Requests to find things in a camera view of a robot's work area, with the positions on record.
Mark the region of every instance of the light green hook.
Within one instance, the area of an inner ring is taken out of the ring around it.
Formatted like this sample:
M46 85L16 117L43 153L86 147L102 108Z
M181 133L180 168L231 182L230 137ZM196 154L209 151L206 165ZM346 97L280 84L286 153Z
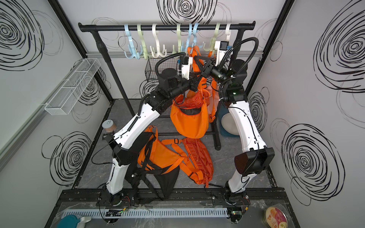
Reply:
M180 52L181 49L181 29L180 29L180 25L181 24L177 24L176 25L176 34L177 34L177 51L175 51L175 45L172 46L172 53L175 54L177 52Z
M215 51L214 44L215 44L215 41L216 41L217 36L218 36L219 26L220 26L220 23L218 22L217 25L215 26L214 36L210 40L210 47L209 47L209 49L205 49L205 44L203 46L204 50L205 51L211 51L212 52L212 55L214 54L214 51Z
M147 51L145 39L143 38L143 32L141 30L141 24L137 24L137 31L138 31L139 38L141 39L141 42L142 42L143 57L145 59L148 59L148 51Z

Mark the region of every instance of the white cable tray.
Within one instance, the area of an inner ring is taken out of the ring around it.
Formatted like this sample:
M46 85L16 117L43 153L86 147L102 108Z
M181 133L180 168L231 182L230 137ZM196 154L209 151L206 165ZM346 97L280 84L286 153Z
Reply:
M51 115L68 115L99 68L100 62L97 58L83 59L46 105L45 110Z
M63 211L62 217L67 215L90 216L92 219L141 219L141 218L202 218L202 217L228 217L227 208L150 208L129 209L120 216L108 216L109 210L118 209L67 209Z

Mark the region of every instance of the light blue hook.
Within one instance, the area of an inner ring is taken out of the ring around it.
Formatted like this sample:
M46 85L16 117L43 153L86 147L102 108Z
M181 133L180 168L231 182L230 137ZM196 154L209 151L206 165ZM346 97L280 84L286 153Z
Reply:
M181 45L181 52L188 52L188 47L189 47L189 42L190 42L190 37L191 37L191 30L193 28L193 25L189 23L189 35L188 35L188 39L186 40L186 45L185 45L185 50L184 50L184 44Z
M191 47L194 47L196 45L196 39L197 39L197 37L196 37L196 29L198 28L198 25L199 25L199 23L195 23L194 24L194 29L193 29L194 40L193 40L193 44L191 45Z
M127 53L124 52L124 55L126 55L126 58L128 58L128 59L132 59L133 57L135 57L136 59L140 59L141 58L140 55L142 55L142 53L143 53L142 45L141 45L141 52L138 53L137 49L134 48L132 34L129 31L128 24L124 24L124 30L126 32L126 35L128 36L128 40L129 40L128 49L129 49L129 52L132 54L131 57L128 57Z

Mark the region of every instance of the plastic hook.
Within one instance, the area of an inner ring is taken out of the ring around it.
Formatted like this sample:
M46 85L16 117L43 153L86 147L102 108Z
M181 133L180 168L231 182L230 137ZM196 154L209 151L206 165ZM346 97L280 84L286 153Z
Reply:
M205 44L203 46L203 48L204 48L205 51L211 51L212 54L214 54L214 51L215 51L214 44L215 44L215 40L217 39L217 36L218 36L219 26L220 26L220 23L218 22L217 25L215 26L214 36L210 40L211 42L210 42L209 49L205 49Z
M165 49L165 45L163 45L162 46L162 51L165 50L165 55L162 55L161 49L160 49L160 42L158 41L158 38L157 38L158 31L156 31L156 25L157 24L152 24L152 34L153 34L153 37L156 40L156 51L157 51L157 53L155 53L155 48L152 48L152 46L150 46L150 49L151 49L151 52L152 52L152 57L153 58L158 58L159 56L165 57L167 55L167 50Z
M193 28L193 36L194 36L194 39L193 39L193 44L191 45L191 47L194 47L196 45L196 40L197 40L197 37L196 37L196 29L198 28L198 25L199 23L195 23L194 24L194 28Z
M189 47L189 42L190 42L190 37L191 37L192 29L193 29L193 25L189 23L188 39L186 40L185 48L184 48L184 45L181 46L181 52L188 53L188 47Z
M128 40L129 40L129 45L128 45L128 49L129 49L129 52L132 54L131 57L128 57L127 56L127 53L124 52L124 55L126 55L126 57L128 59L132 59L133 57L135 57L136 59L140 59L140 55L143 53L143 50L142 50L142 45L141 45L141 52L138 53L137 52L137 49L134 48L134 44L133 44L133 39L132 39L132 34L131 32L129 31L129 28L128 28L128 24L124 24L124 30L126 32L126 35L128 36Z
M228 23L227 26L226 26L226 41L229 42L229 39L231 37L231 30L229 29L229 27L231 26L232 23Z
M177 51L181 50L181 24L176 25L176 34L177 34ZM172 46L172 53L175 54L177 51L175 51L175 45Z
M139 38L142 42L143 57L145 59L148 59L148 51L147 51L145 39L143 38L143 31L141 29L141 24L137 24L137 31L138 31Z

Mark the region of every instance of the food can lid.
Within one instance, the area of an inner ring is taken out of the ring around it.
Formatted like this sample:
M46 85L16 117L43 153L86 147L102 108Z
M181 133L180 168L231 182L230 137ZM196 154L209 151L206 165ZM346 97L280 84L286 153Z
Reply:
M112 120L106 120L103 122L103 124L101 125L103 128L110 128L111 126L113 126L113 121Z
M274 206L271 206L265 210L265 222L271 228L288 227L287 217L279 208Z

